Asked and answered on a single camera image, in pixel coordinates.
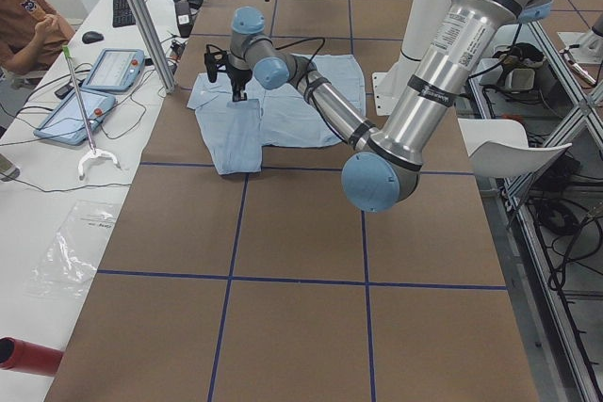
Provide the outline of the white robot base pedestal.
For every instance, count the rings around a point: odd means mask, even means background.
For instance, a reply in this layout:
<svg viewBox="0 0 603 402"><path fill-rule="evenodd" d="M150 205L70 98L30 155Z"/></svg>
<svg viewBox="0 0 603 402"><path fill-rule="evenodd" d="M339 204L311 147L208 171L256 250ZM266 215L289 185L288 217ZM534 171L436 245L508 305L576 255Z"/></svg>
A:
<svg viewBox="0 0 603 402"><path fill-rule="evenodd" d="M413 0L398 61L388 72L372 74L375 108L379 116L393 112L450 6L451 0Z"/></svg>

